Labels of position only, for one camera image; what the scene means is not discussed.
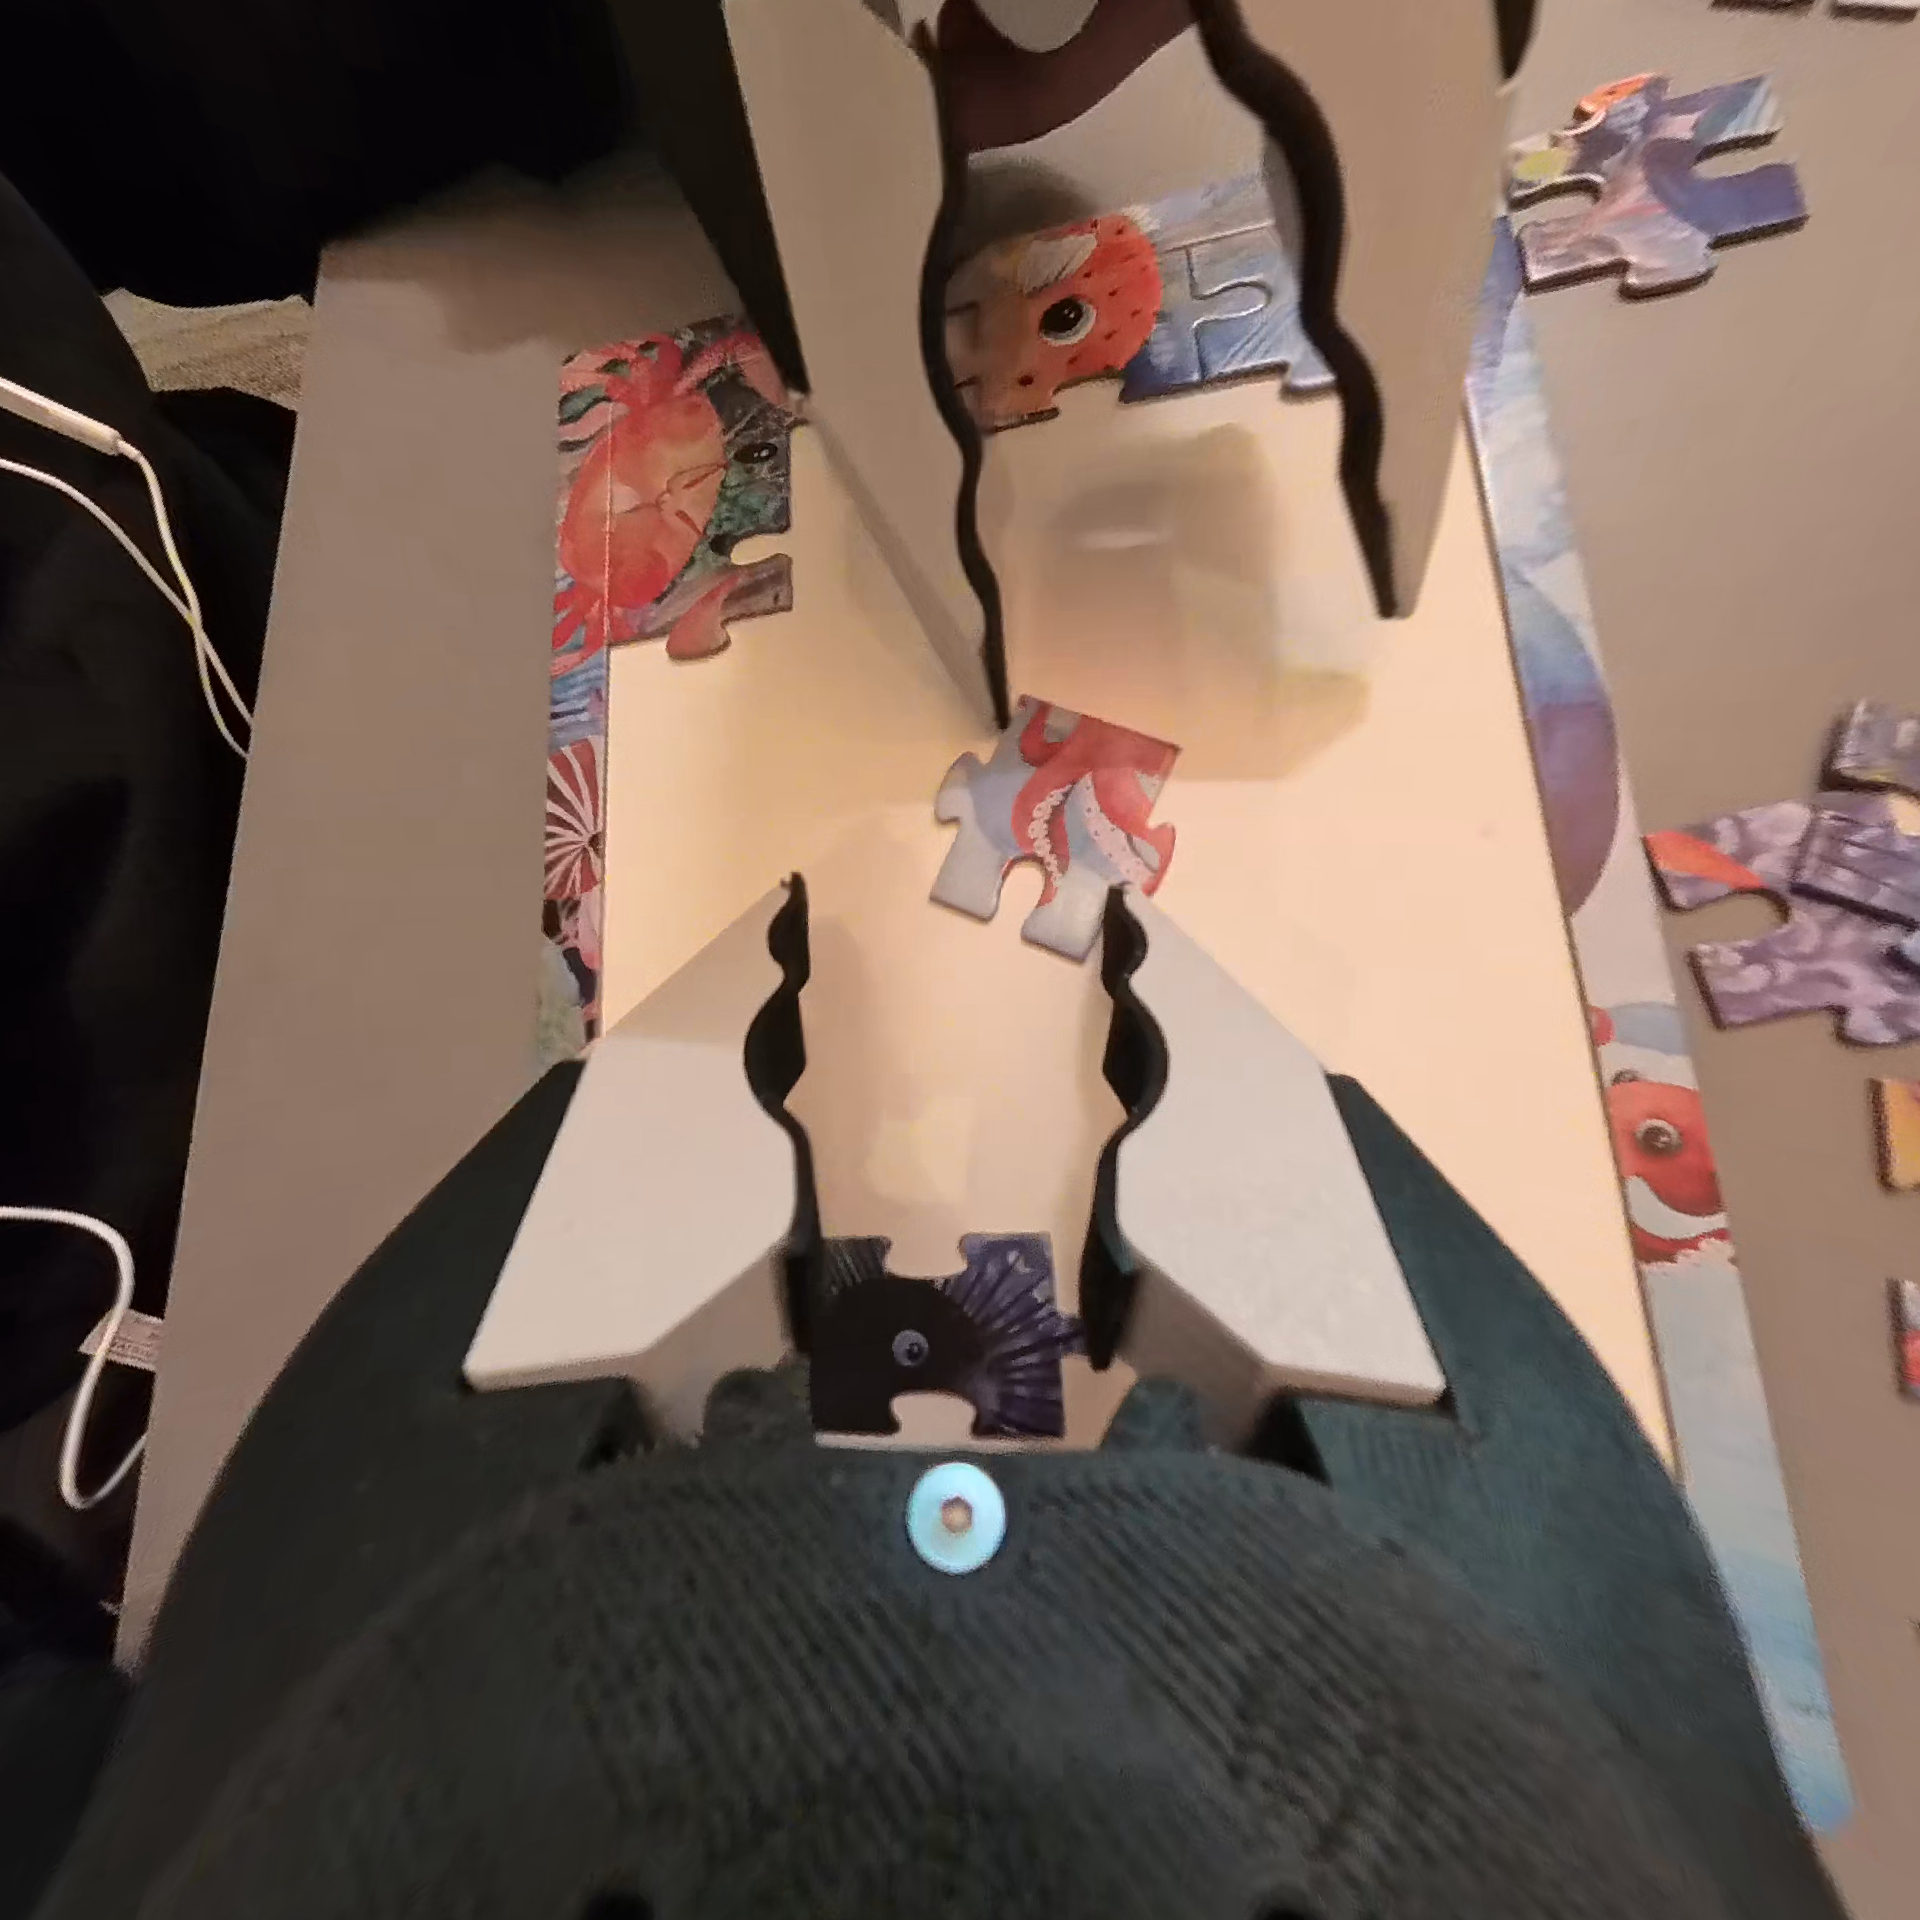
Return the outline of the person's left hand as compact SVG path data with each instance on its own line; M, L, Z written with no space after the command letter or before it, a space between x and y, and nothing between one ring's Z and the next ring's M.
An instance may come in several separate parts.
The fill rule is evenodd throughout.
M1194 26L1188 3L1089 3L1063 50L934 37L946 123L968 155L1038 139L1079 118Z

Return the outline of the cream puzzle frame tray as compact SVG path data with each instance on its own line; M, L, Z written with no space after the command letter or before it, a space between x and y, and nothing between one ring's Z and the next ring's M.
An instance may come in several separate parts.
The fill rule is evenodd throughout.
M1362 1081L1529 1261L1672 1454L1720 1558L1801 1810L1855 1795L1744 1293L1708 1254L1640 1269L1607 1073L1691 1093L1646 901L1594 996L1545 811L1534 630L1457 433L1416 618L1379 622L1334 465L1334 390L1272 378L1121 402L1111 374L993 448L1024 693L1180 750L1145 811L1177 848L1156 907L1334 1073ZM832 1236L944 1275L971 1234L1042 1234L1076 1307L1098 1149L1098 949L1032 945L1044 870L993 920L930 898L960 822L938 789L996 726L905 634L908 609L810 429L799 605L728 651L604 653L600 912L612 1026L782 876L818 937L801 1118Z

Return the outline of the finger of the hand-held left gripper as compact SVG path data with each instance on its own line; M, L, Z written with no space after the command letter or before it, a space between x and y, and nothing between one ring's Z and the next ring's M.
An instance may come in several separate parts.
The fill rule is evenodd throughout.
M1200 40L1298 204L1308 341L1343 410L1337 480L1382 618L1425 592L1492 252L1511 10L1212 3Z
M632 84L923 642L1006 724L984 446L946 350L968 160L930 26L899 4L636 3Z

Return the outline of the black urchin jigsaw piece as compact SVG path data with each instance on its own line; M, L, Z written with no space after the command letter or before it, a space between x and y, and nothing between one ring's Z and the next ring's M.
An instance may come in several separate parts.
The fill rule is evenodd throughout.
M812 1309L818 1433L895 1435L897 1402L950 1397L978 1437L1066 1437L1066 1360L1087 1332L1059 1302L1042 1232L968 1234L943 1277L889 1269L886 1236L831 1238Z

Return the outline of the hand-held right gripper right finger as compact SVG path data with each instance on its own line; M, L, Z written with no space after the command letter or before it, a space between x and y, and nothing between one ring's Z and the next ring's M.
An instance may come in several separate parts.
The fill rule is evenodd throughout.
M1079 1260L1090 1370L1172 1381L1240 1449L1281 1397L1440 1409L1443 1365L1328 1073L1136 888L1099 923L1111 1006Z

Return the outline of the red octopus jigsaw piece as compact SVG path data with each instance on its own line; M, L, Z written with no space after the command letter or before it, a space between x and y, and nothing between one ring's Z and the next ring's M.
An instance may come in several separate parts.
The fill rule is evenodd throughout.
M993 921L1011 868L1040 876L1022 939L1071 962L1094 950L1111 890L1155 893L1177 846L1156 821L1180 747L1104 717L1022 698L988 756L956 756L934 813L951 846L934 904Z

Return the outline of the red crab jigsaw piece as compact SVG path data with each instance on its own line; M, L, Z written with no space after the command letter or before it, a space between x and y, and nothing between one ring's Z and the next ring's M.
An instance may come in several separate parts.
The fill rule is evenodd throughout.
M672 660L795 605L794 560L736 550L794 517L799 408L755 325L722 315L561 368L556 673L658 641Z

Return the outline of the pile of puzzle pieces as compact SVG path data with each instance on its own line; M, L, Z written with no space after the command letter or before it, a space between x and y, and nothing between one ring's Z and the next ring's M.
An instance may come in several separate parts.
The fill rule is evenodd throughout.
M1540 4L1516 130L1646 73L1762 80L1804 211L1708 246L1688 293L1577 269L1532 296L1628 781L1635 876L1678 960L1768 1392L1823 1432L1915 1440L1897 1301L1915 1190L1881 1179L1876 1086L1915 1088L1915 17L1876 4Z

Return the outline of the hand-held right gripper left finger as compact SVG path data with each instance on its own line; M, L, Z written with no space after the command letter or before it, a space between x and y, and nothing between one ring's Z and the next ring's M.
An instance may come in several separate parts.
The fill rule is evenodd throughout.
M622 1381L655 1433L803 1341L818 1189L810 893L790 876L588 1052L464 1357L474 1392Z

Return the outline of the orange pufferfish jigsaw piece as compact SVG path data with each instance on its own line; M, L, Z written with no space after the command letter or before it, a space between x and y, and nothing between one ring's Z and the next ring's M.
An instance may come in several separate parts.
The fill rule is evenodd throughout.
M1050 418L1060 390L1127 370L1162 298L1162 258L1130 213L1002 238L950 282L951 381L984 435Z

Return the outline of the blue wavy jigsaw piece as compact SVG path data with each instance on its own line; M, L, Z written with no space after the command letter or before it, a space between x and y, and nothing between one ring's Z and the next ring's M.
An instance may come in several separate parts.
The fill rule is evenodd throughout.
M1121 402L1164 401L1255 378L1289 396L1328 394L1296 267L1274 222L1156 243L1160 317L1121 374Z

